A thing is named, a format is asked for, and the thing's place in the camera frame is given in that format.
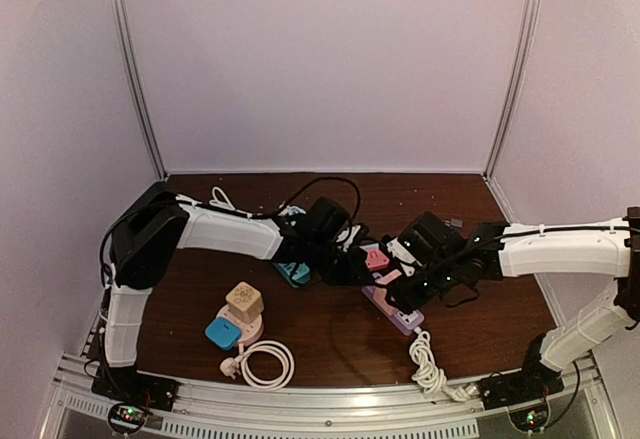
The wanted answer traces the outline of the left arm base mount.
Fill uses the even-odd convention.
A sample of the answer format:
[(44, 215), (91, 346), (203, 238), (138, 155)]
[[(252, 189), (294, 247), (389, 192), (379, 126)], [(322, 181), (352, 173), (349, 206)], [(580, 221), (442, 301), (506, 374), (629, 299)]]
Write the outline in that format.
[(150, 424), (155, 411), (171, 412), (177, 396), (177, 381), (136, 371), (99, 372), (91, 392), (113, 400), (106, 421), (120, 435), (132, 435)]

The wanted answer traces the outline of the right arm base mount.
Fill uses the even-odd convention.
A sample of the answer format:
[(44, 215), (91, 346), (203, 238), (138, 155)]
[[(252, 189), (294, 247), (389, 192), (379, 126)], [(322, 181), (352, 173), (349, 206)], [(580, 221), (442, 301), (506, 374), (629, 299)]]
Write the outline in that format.
[(559, 377), (543, 379), (523, 371), (492, 373), (478, 383), (485, 410), (505, 409), (520, 433), (542, 432), (551, 423), (549, 396), (564, 390)]

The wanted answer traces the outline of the light blue power strip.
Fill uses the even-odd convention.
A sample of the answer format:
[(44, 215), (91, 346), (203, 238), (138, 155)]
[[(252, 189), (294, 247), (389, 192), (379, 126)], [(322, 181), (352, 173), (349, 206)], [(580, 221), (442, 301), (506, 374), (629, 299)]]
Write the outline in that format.
[(363, 250), (373, 250), (373, 249), (378, 249), (381, 251), (385, 251), (385, 246), (383, 244), (380, 244), (379, 242), (374, 242), (374, 243), (368, 243), (368, 244), (361, 244), (360, 248)]

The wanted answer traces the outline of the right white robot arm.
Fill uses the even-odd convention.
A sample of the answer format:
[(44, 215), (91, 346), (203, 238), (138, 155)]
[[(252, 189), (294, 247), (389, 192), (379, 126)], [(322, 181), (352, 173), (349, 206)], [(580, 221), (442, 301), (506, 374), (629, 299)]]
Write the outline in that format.
[(400, 275), (385, 299), (410, 313), (455, 286), (530, 274), (594, 274), (611, 282), (573, 318), (536, 338), (513, 378), (519, 399), (535, 399), (571, 362), (639, 322), (639, 211), (577, 225), (484, 223), (467, 237), (425, 213), (391, 241)]

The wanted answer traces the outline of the pink cube socket adapter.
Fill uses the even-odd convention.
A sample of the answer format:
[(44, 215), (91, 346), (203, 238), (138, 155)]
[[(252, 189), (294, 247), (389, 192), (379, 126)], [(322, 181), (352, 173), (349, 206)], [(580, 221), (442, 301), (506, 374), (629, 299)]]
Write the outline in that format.
[(392, 306), (386, 299), (388, 292), (387, 286), (394, 280), (399, 278), (401, 275), (401, 271), (395, 269), (375, 280), (373, 302), (381, 311), (383, 311), (387, 315), (394, 315), (398, 312), (398, 309)]

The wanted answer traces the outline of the purple power strip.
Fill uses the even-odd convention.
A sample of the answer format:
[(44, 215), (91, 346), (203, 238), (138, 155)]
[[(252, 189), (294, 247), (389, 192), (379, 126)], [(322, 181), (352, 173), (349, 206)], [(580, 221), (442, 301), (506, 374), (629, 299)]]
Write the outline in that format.
[(364, 286), (361, 291), (383, 317), (404, 336), (411, 336), (422, 326), (425, 318), (421, 311), (416, 310), (407, 314), (390, 306), (386, 303), (383, 291), (379, 288)]

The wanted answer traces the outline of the pink square plug adapter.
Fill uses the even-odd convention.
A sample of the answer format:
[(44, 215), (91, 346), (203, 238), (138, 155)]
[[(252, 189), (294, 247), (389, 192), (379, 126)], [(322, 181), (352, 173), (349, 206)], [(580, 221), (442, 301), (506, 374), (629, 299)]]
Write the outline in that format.
[(379, 248), (369, 248), (365, 252), (367, 254), (365, 265), (370, 272), (382, 271), (389, 266), (389, 257)]

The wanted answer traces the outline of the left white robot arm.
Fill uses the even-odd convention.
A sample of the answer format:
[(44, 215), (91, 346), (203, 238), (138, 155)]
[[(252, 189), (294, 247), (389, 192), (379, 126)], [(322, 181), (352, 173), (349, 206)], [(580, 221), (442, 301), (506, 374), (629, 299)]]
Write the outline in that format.
[(321, 197), (299, 211), (285, 201), (270, 213), (235, 208), (224, 196), (203, 203), (152, 184), (108, 229), (99, 248), (107, 297), (101, 368), (106, 388), (137, 401), (137, 343), (146, 302), (178, 249), (239, 254), (272, 263), (304, 264), (332, 286), (372, 283), (360, 246), (368, 229), (337, 202)]

